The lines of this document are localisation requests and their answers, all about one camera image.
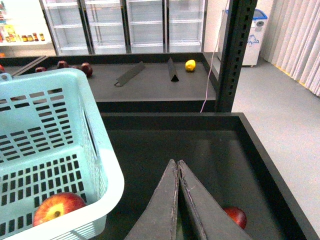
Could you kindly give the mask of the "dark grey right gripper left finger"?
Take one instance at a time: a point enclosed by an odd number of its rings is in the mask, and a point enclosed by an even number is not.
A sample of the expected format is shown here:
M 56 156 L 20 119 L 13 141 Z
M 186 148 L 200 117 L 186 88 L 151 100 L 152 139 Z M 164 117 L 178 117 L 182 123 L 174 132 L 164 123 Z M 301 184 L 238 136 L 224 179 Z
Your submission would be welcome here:
M 126 240 L 175 240 L 177 238 L 179 176 L 170 159 L 150 201 L 129 231 Z

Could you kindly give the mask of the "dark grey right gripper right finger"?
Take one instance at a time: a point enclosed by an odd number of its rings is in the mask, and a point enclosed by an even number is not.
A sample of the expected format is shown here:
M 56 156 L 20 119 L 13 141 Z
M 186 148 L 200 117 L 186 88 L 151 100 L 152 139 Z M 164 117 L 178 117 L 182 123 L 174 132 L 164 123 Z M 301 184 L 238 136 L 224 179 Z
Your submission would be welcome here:
M 250 240 L 251 237 L 227 215 L 188 165 L 180 160 L 177 166 L 180 191 L 197 239 Z

